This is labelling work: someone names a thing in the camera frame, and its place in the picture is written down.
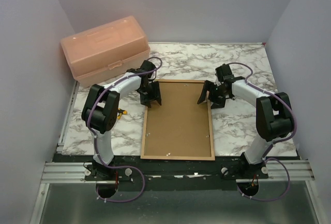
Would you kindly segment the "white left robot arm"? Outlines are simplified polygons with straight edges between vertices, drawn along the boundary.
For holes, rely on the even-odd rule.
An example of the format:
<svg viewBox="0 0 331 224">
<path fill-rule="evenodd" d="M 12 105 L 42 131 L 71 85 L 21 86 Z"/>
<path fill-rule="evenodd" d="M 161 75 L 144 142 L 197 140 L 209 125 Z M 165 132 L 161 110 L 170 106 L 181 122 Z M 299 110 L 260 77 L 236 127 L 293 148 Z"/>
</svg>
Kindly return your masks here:
<svg viewBox="0 0 331 224">
<path fill-rule="evenodd" d="M 113 165 L 111 130 L 124 111 L 119 101 L 131 92 L 138 92 L 140 104 L 150 108 L 152 102 L 162 105 L 159 82 L 155 80 L 160 66 L 152 63 L 154 58 L 143 61 L 139 68 L 128 69 L 122 77 L 104 86 L 91 86 L 81 118 L 93 137 L 94 155 L 91 175 L 103 180 L 111 179 L 117 167 Z"/>
</svg>

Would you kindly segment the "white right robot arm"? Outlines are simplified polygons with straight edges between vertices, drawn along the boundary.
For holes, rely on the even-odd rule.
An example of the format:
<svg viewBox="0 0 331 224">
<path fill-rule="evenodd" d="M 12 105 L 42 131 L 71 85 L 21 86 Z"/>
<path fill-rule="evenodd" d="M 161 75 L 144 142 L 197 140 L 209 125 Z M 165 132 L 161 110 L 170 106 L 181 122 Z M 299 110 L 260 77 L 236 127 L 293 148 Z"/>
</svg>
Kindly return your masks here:
<svg viewBox="0 0 331 224">
<path fill-rule="evenodd" d="M 217 67 L 215 72 L 217 81 L 204 82 L 198 104 L 209 100 L 211 108 L 221 109 L 228 99 L 239 97 L 255 107 L 256 137 L 237 165 L 221 169 L 223 177 L 250 178 L 266 164 L 266 156 L 276 144 L 295 135 L 297 121 L 290 99 L 284 92 L 273 93 L 254 85 L 248 77 L 236 77 L 231 63 Z"/>
</svg>

